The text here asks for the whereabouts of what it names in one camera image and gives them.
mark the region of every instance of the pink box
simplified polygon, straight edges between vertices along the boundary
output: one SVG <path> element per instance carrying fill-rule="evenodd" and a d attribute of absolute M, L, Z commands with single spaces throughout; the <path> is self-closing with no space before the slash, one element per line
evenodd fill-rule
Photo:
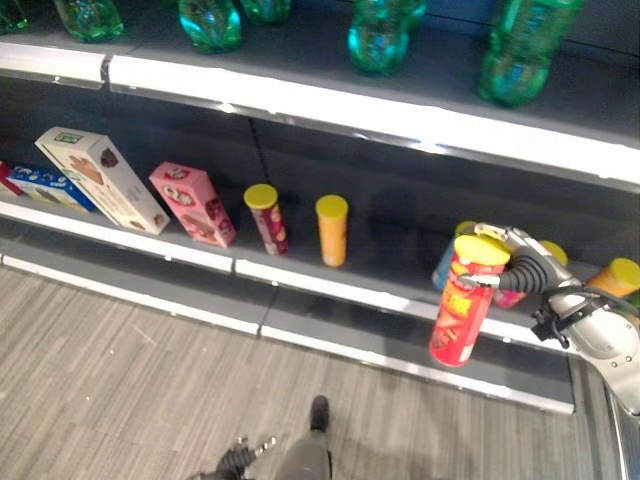
<path fill-rule="evenodd" d="M 22 190 L 7 178 L 10 174 L 11 169 L 7 164 L 0 162 L 0 193 L 10 193 L 12 195 L 22 194 Z"/>
<path fill-rule="evenodd" d="M 207 172 L 164 162 L 149 180 L 194 240 L 224 248 L 233 242 L 236 230 Z"/>

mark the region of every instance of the shoe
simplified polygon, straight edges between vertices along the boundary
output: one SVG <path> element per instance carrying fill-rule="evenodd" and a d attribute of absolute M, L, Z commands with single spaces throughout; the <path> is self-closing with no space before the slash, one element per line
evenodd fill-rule
<path fill-rule="evenodd" d="M 318 395 L 313 399 L 310 413 L 310 428 L 326 432 L 329 428 L 329 400 L 324 395 Z"/>

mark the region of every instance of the cookie box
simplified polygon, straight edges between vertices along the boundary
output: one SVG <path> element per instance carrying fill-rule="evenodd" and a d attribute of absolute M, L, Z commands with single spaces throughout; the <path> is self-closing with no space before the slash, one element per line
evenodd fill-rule
<path fill-rule="evenodd" d="M 91 201 L 71 181 L 53 168 L 16 166 L 9 181 L 34 200 L 85 212 L 95 210 Z"/>
<path fill-rule="evenodd" d="M 20 195 L 22 190 L 9 180 L 11 168 L 3 162 L 0 162 L 0 194 Z"/>
<path fill-rule="evenodd" d="M 169 223 L 109 137 L 54 127 L 36 145 L 113 223 L 156 235 Z"/>
<path fill-rule="evenodd" d="M 191 238 L 224 248 L 233 242 L 235 228 L 207 172 L 164 162 L 149 180 Z"/>

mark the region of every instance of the gray pants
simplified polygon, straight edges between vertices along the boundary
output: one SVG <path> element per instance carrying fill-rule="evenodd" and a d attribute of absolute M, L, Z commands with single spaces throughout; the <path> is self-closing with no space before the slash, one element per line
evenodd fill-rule
<path fill-rule="evenodd" d="M 312 430 L 289 449 L 275 480 L 331 480 L 327 436 Z"/>

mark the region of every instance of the shelf edge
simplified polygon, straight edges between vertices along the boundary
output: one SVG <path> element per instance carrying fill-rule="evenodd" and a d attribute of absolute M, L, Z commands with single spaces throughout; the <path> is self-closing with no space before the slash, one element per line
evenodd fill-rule
<path fill-rule="evenodd" d="M 51 78 L 53 83 L 79 82 L 80 86 L 99 88 L 104 84 L 104 59 L 102 53 L 0 42 L 0 70 L 15 76 L 24 73 Z"/>
<path fill-rule="evenodd" d="M 572 414 L 575 409 L 574 405 L 570 403 L 565 403 L 559 400 L 553 400 L 538 395 L 533 395 L 531 393 L 514 390 L 509 387 L 505 387 L 504 385 L 494 385 L 482 380 L 476 380 L 464 377 L 462 375 L 428 368 L 423 365 L 418 365 L 393 357 L 387 357 L 375 352 L 367 352 L 358 348 L 339 345 L 333 342 L 328 342 L 326 340 L 320 340 L 318 338 L 306 337 L 304 335 L 288 332 L 286 330 L 274 327 L 269 327 L 267 325 L 264 325 L 261 328 L 260 334 L 266 338 L 293 343 L 314 350 L 321 350 L 334 355 L 357 360 L 364 364 L 371 364 L 377 367 L 395 370 L 397 372 L 414 375 L 427 380 L 434 380 L 437 382 L 452 385 L 463 390 L 474 391 L 487 395 L 489 397 L 522 403 L 538 409 L 553 411 L 566 415 Z"/>
<path fill-rule="evenodd" d="M 255 323 L 245 322 L 236 318 L 231 318 L 214 312 L 190 307 L 188 305 L 180 304 L 177 302 L 163 300 L 161 298 L 153 297 L 148 294 L 126 290 L 114 285 L 98 282 L 79 275 L 74 275 L 71 273 L 63 272 L 61 270 L 45 267 L 37 263 L 12 257 L 10 255 L 5 254 L 2 256 L 2 265 L 22 270 L 28 273 L 33 273 L 35 275 L 40 275 L 42 277 L 73 285 L 85 290 L 90 290 L 92 292 L 108 295 L 120 300 L 126 300 L 138 305 L 143 305 L 145 307 L 151 307 L 156 310 L 168 312 L 171 316 L 180 315 L 186 318 L 200 320 L 212 325 L 229 328 L 231 330 L 236 330 L 243 333 L 249 333 L 252 335 L 257 335 L 258 333 L 259 325 Z"/>
<path fill-rule="evenodd" d="M 216 253 L 183 247 L 134 232 L 103 227 L 63 215 L 23 207 L 3 200 L 0 200 L 0 211 L 2 212 L 1 215 L 7 218 L 29 222 L 47 228 L 54 228 L 116 246 L 128 247 L 142 251 L 143 253 L 159 255 L 167 261 L 175 258 L 185 263 L 220 270 L 226 273 L 232 271 L 233 259 Z"/>
<path fill-rule="evenodd" d="M 434 321 L 438 315 L 439 307 L 435 304 L 403 298 L 387 292 L 312 277 L 289 270 L 262 265 L 250 260 L 236 259 L 235 272 L 239 275 L 271 282 L 274 285 L 282 284 L 288 287 L 328 295 L 333 298 L 340 298 L 381 310 L 411 315 L 429 321 Z M 527 327 L 509 324 L 490 317 L 484 319 L 480 332 L 498 338 L 505 343 L 515 342 L 543 350 L 576 354 L 573 347 L 564 350 L 559 344 L 540 342 L 531 329 Z"/>
<path fill-rule="evenodd" d="M 218 102 L 226 113 L 242 108 L 277 119 L 340 125 L 403 139 L 410 148 L 446 154 L 447 147 L 529 162 L 542 168 L 640 185 L 640 150 L 621 144 L 459 113 L 353 94 L 276 78 L 160 60 L 115 55 L 109 66 L 113 91 L 137 89 Z"/>

